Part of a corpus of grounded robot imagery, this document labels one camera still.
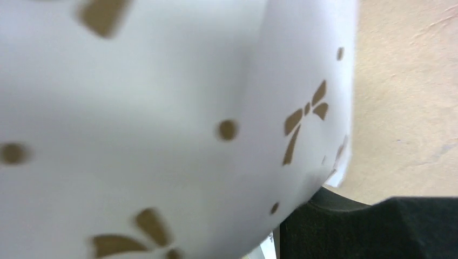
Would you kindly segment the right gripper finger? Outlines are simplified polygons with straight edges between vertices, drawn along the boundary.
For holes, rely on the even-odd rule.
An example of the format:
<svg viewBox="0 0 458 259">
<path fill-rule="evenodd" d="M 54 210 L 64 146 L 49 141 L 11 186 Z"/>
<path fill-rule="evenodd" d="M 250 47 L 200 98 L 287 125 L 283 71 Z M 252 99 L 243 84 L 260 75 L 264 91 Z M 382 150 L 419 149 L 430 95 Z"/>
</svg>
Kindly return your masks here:
<svg viewBox="0 0 458 259">
<path fill-rule="evenodd" d="M 457 258 L 456 197 L 366 205 L 326 188 L 279 227 L 281 258 Z"/>
</svg>

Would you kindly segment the patterned white paper bag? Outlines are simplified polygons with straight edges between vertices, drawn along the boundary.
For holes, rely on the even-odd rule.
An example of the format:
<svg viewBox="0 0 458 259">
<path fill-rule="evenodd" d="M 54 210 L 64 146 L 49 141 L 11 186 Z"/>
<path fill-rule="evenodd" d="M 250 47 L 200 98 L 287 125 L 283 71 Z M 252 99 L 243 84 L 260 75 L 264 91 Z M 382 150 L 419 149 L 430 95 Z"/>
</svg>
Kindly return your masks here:
<svg viewBox="0 0 458 259">
<path fill-rule="evenodd" d="M 1 258 L 241 258 L 351 158 L 358 1 L 1 1 Z"/>
</svg>

